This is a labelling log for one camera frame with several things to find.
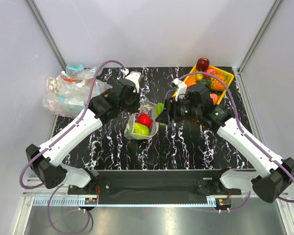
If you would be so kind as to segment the clear zip top bag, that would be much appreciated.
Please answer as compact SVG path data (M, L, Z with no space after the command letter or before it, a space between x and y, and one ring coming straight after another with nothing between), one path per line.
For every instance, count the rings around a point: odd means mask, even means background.
M129 140L150 140L158 132L156 104L142 100L138 113L132 114L127 122L124 137Z

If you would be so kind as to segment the bright red apple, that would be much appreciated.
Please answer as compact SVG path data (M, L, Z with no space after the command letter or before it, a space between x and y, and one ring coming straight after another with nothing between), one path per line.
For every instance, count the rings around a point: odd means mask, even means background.
M145 113L139 114L139 116L136 119L136 122L145 125L148 128L152 125L152 119Z

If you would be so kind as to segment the smooth green apple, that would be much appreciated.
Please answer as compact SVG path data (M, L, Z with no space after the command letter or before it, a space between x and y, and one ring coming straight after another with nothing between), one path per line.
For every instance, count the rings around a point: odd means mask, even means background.
M136 122L136 123L134 123L133 133L138 134L138 135L148 136L149 135L149 128L143 124Z

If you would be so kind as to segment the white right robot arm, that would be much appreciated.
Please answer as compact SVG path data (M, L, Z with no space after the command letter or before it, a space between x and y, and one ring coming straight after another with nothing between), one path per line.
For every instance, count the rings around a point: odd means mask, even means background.
M267 203L274 202L294 183L294 159L283 159L265 147L240 123L237 110L215 105L208 89L176 80L176 94L165 100L156 121L170 125L185 119L198 121L234 146L252 164L254 170L226 170L213 181L213 190L224 194L229 189L253 191Z

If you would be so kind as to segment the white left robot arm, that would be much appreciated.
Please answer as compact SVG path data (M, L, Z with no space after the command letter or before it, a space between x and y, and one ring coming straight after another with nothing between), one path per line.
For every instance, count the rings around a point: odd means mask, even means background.
M96 189L95 177L90 171L62 162L82 140L121 112L138 112L140 80L137 73L118 80L112 88L91 98L89 105L57 135L40 146L31 144L26 149L30 168L46 188L67 184L79 187L86 194Z

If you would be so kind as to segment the green star fruit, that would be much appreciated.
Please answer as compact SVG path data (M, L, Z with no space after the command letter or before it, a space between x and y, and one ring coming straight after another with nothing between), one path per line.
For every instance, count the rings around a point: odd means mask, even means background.
M161 102L157 103L157 105L155 106L155 116L158 117L162 113L163 109L164 109L164 103L161 103Z

